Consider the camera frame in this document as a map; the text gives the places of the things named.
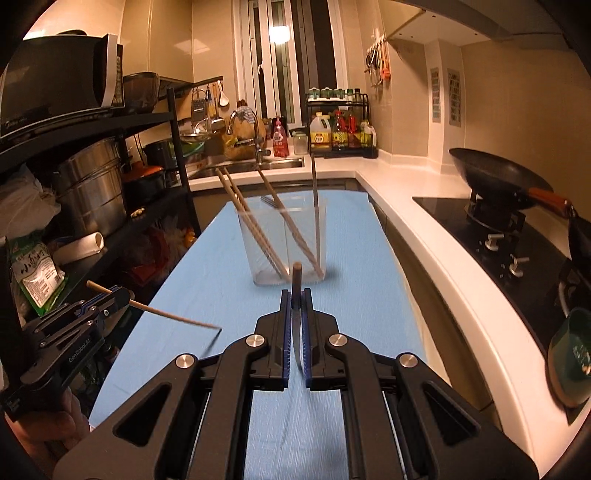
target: glass jar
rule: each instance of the glass jar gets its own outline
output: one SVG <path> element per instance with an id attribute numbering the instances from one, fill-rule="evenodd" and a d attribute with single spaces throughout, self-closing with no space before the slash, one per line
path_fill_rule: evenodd
<path id="1" fill-rule="evenodd" d="M 295 132 L 294 137 L 294 155 L 306 155 L 308 153 L 308 135 L 304 132 Z"/>

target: wooden dowel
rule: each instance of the wooden dowel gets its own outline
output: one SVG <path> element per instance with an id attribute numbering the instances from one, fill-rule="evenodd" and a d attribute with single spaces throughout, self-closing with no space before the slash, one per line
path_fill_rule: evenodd
<path id="1" fill-rule="evenodd" d="M 238 197 L 238 200 L 240 201 L 240 203 L 244 207 L 244 210 L 247 213 L 250 213 L 251 212 L 251 208 L 248 206 L 248 202 L 246 201 L 246 199 L 242 196 L 242 192 L 238 188 L 238 185 L 236 185 L 234 183 L 234 180 L 232 180 L 232 177 L 230 176 L 230 174 L 228 172 L 228 169 L 226 167 L 222 167 L 221 170 L 224 173 L 224 175 L 226 175 L 228 177 L 228 180 L 230 181 L 230 185 L 232 186 L 232 190 L 236 193 L 236 196 Z M 258 233 L 260 234 L 260 236 L 263 237 L 263 239 L 267 240 L 267 237 L 265 236 L 264 232 L 262 231 L 261 226 L 256 221 L 256 217 L 251 215 L 251 216 L 248 216 L 248 218 L 251 220 L 252 225 L 258 231 Z M 275 271 L 277 273 L 279 273 L 278 272 L 278 269 L 280 269 L 282 272 L 286 271 L 285 265 L 283 265 L 283 262 L 281 261 L 281 258 L 279 257 L 279 255 L 277 255 L 277 253 L 273 249 L 273 246 L 271 245 L 271 242 L 270 241 L 267 241 L 267 247 L 269 249 L 269 253 L 271 254 L 271 258 L 276 263 L 277 268 L 275 269 Z M 282 275 L 282 277 L 283 277 L 284 280 L 289 280 L 289 276 L 288 276 L 287 273 L 284 274 L 284 275 Z"/>
<path id="2" fill-rule="evenodd" d="M 238 198 L 236 198 L 235 192 L 232 190 L 231 185 L 224 178 L 219 168 L 216 169 L 216 173 L 220 181 L 222 182 L 224 189 L 230 196 L 230 199 L 232 200 L 234 207 L 236 207 L 236 210 L 240 213 L 245 214 L 243 215 L 242 219 L 244 220 L 246 227 L 250 230 L 252 237 L 255 239 L 258 246 L 261 248 L 262 252 L 265 254 L 267 260 L 269 261 L 275 272 L 277 272 L 277 274 L 284 280 L 289 280 L 286 270 L 282 267 L 283 264 L 281 262 L 281 259 L 279 258 L 275 250 L 273 250 L 273 247 L 269 243 L 269 240 L 267 240 L 265 234 L 262 232 L 260 226 L 258 226 L 258 224 L 254 224 L 254 222 L 252 221 L 253 219 L 251 218 L 252 216 L 248 214 L 248 212 L 244 208 L 244 205 L 239 201 Z"/>
<path id="3" fill-rule="evenodd" d="M 320 205 L 318 201 L 318 181 L 316 179 L 316 158 L 310 154 L 312 162 L 312 193 L 314 195 L 314 227 L 316 229 L 316 260 L 320 263 Z"/>
<path id="4" fill-rule="evenodd" d="M 92 290 L 100 292 L 100 293 L 112 293 L 108 288 L 104 288 L 102 285 L 99 285 L 98 283 L 94 283 L 91 280 L 86 281 L 86 286 L 88 288 L 91 288 Z M 219 325 L 213 325 L 211 323 L 203 323 L 203 322 L 198 322 L 197 320 L 191 320 L 191 319 L 186 319 L 185 317 L 179 317 L 178 315 L 174 315 L 172 313 L 164 312 L 162 310 L 153 309 L 152 307 L 148 307 L 147 305 L 144 305 L 143 303 L 140 303 L 135 300 L 130 300 L 129 305 L 132 307 L 135 307 L 137 309 L 143 310 L 145 312 L 150 312 L 155 315 L 160 315 L 161 317 L 166 317 L 166 318 L 169 318 L 172 320 L 178 320 L 179 322 L 190 323 L 191 325 L 197 325 L 198 327 L 212 328 L 214 330 L 219 330 L 219 331 L 222 330 L 222 327 L 220 327 Z"/>
<path id="5" fill-rule="evenodd" d="M 304 255 L 312 264 L 312 267 L 314 267 L 314 271 L 316 272 L 316 275 L 318 275 L 318 278 L 322 279 L 324 277 L 324 272 L 322 271 L 320 264 L 318 263 L 318 261 L 314 257 L 314 254 L 310 251 L 310 247 L 308 247 L 308 244 L 306 243 L 306 240 L 304 239 L 304 237 L 300 233 L 299 228 L 297 227 L 297 225 L 295 224 L 295 222 L 291 218 L 291 215 L 287 212 L 285 205 L 283 205 L 283 202 L 281 201 L 281 199 L 277 195 L 277 192 L 275 191 L 275 189 L 273 188 L 271 183 L 269 183 L 269 180 L 267 180 L 267 178 L 265 177 L 265 175 L 262 172 L 262 170 L 260 169 L 260 167 L 257 167 L 257 170 L 258 170 L 259 175 L 262 178 L 262 181 L 265 183 L 267 190 L 269 190 L 269 193 L 271 194 L 271 196 L 273 197 L 273 200 L 275 201 L 275 207 L 279 210 L 279 213 L 281 214 L 281 216 L 285 220 L 288 228 L 290 229 L 291 236 L 294 238 L 295 242 L 297 243 L 298 247 L 300 247 L 302 252 L 304 252 Z"/>

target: human hand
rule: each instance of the human hand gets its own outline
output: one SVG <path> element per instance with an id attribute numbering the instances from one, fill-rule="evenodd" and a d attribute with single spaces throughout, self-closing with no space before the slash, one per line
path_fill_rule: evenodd
<path id="1" fill-rule="evenodd" d="M 59 458 L 48 449 L 46 442 L 62 442 L 68 450 L 90 433 L 88 419 L 80 410 L 80 402 L 68 388 L 62 398 L 64 411 L 35 411 L 16 422 L 6 421 L 12 432 L 37 466 L 51 478 Z"/>

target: wall tile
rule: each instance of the wall tile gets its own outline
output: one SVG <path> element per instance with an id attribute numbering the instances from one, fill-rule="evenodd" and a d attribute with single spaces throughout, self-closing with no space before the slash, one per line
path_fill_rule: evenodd
<path id="1" fill-rule="evenodd" d="M 591 218 L 591 79 L 573 52 L 462 47 L 466 146 L 543 176 Z"/>

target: blue cloth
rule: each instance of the blue cloth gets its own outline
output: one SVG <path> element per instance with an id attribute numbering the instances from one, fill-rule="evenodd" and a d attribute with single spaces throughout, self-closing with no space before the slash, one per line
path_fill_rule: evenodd
<path id="1" fill-rule="evenodd" d="M 310 286 L 314 308 L 375 353 L 425 358 L 397 266 L 368 197 L 325 191 L 327 276 Z M 151 302 L 157 309 L 223 327 L 208 355 L 253 332 L 277 311 L 282 286 L 252 282 L 234 206 L 228 203 L 189 249 Z M 97 426 L 177 355 L 200 357 L 214 330 L 144 313 L 111 369 L 90 423 Z M 293 349 L 289 388 L 255 392 L 245 478 L 348 479 L 338 392 L 311 393 Z"/>

